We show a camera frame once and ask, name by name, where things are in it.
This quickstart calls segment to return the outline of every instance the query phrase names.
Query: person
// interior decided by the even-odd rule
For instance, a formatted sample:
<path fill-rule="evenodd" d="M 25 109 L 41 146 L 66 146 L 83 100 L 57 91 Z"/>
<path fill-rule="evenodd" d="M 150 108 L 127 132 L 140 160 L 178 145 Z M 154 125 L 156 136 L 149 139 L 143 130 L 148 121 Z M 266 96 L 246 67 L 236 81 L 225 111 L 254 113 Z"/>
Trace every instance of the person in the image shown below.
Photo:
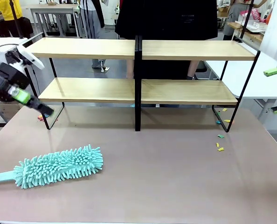
<path fill-rule="evenodd" d="M 108 0 L 101 0 L 108 5 Z M 101 39 L 104 18 L 99 0 L 80 0 L 81 16 L 87 38 Z M 92 68 L 105 69 L 105 59 L 93 59 Z"/>
<path fill-rule="evenodd" d="M 254 4 L 254 8 L 259 8 L 264 5 L 267 0 L 262 0 L 260 4 Z M 226 21 L 226 25 L 223 29 L 223 40 L 230 41 L 233 38 L 234 28 L 228 25 L 228 22 L 235 22 L 239 18 L 239 14 L 241 11 L 247 11 L 249 9 L 249 4 L 251 1 L 248 0 L 231 0 L 230 7 L 228 9 L 228 18 Z"/>
<path fill-rule="evenodd" d="M 179 0 L 123 0 L 116 33 L 134 40 L 207 40 L 217 37 L 216 2 L 204 0 L 205 8 L 198 1 Z M 198 61 L 143 60 L 142 79 L 193 80 Z M 127 78 L 133 78 L 133 60 L 127 61 Z M 179 107 L 179 105 L 160 105 Z"/>
<path fill-rule="evenodd" d="M 18 24 L 21 28 L 23 37 L 30 38 L 30 33 L 25 29 L 24 20 L 22 17 L 22 10 L 19 0 L 12 0 L 14 4 L 14 10 L 17 17 Z M 5 25 L 7 26 L 8 30 L 10 31 L 13 37 L 19 37 L 19 33 L 17 27 L 15 25 L 14 16 L 10 7 L 10 0 L 0 0 L 0 12 L 2 13 Z"/>

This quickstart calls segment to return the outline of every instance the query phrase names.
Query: microfiber duster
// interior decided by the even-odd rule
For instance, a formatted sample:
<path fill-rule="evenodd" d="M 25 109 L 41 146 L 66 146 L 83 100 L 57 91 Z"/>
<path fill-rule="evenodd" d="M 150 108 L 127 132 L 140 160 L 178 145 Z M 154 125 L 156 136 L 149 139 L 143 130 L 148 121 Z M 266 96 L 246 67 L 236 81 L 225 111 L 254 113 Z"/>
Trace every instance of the microfiber duster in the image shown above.
<path fill-rule="evenodd" d="M 19 163 L 21 166 L 15 166 L 13 171 L 0 173 L 0 182 L 15 180 L 18 187 L 26 189 L 80 178 L 101 170 L 103 157 L 100 147 L 92 149 L 88 145 L 75 150 L 36 156 Z"/>

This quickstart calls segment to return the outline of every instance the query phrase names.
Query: black shirt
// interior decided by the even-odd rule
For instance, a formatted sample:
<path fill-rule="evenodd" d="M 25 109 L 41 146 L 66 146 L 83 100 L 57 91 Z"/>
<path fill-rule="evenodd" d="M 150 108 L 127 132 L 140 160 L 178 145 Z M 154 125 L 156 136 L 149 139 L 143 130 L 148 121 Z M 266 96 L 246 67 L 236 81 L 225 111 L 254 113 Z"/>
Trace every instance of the black shirt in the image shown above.
<path fill-rule="evenodd" d="M 207 40 L 217 37 L 215 0 L 124 0 L 116 33 L 125 39 Z M 186 79 L 189 61 L 143 61 L 147 79 Z"/>

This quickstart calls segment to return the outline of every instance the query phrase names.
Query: shelf board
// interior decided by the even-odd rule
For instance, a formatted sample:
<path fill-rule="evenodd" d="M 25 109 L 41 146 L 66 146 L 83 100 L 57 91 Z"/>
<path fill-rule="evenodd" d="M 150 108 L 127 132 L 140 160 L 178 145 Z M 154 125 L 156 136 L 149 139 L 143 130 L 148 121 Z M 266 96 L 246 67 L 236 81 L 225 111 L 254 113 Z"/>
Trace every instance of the shelf board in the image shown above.
<path fill-rule="evenodd" d="M 143 41 L 143 60 L 253 61 L 235 41 Z"/>
<path fill-rule="evenodd" d="M 134 59 L 134 40 L 42 38 L 28 47 L 36 57 Z"/>
<path fill-rule="evenodd" d="M 186 105 L 236 105 L 237 100 L 222 81 L 142 81 L 142 103 Z"/>
<path fill-rule="evenodd" d="M 48 102 L 134 103 L 134 80 L 55 78 L 39 96 Z M 221 81 L 143 80 L 142 103 L 236 105 Z"/>
<path fill-rule="evenodd" d="M 39 96 L 48 102 L 134 103 L 134 80 L 55 78 Z"/>
<path fill-rule="evenodd" d="M 134 40 L 42 38 L 28 47 L 37 57 L 134 59 Z M 253 61 L 235 41 L 143 41 L 143 60 Z"/>

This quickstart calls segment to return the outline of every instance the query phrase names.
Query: person in yellow shirt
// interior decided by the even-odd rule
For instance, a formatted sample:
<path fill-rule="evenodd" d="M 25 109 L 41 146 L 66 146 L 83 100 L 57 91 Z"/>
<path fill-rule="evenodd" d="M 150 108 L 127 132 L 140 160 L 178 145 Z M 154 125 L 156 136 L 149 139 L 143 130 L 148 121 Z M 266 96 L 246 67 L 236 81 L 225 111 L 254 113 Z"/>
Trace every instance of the person in yellow shirt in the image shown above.
<path fill-rule="evenodd" d="M 28 32 L 26 32 L 26 30 L 24 29 L 25 26 L 23 22 L 22 10 L 21 10 L 21 5 L 19 3 L 19 0 L 12 0 L 12 2 L 14 5 L 14 10 L 15 10 L 18 24 L 22 31 L 22 35 L 26 38 L 30 38 L 30 34 L 28 34 Z M 10 0 L 0 0 L 0 12 L 2 12 L 2 15 L 5 20 L 5 24 L 8 30 L 10 31 L 10 33 L 12 34 L 12 36 L 19 37 L 16 25 L 15 25 L 13 13 L 10 7 Z"/>

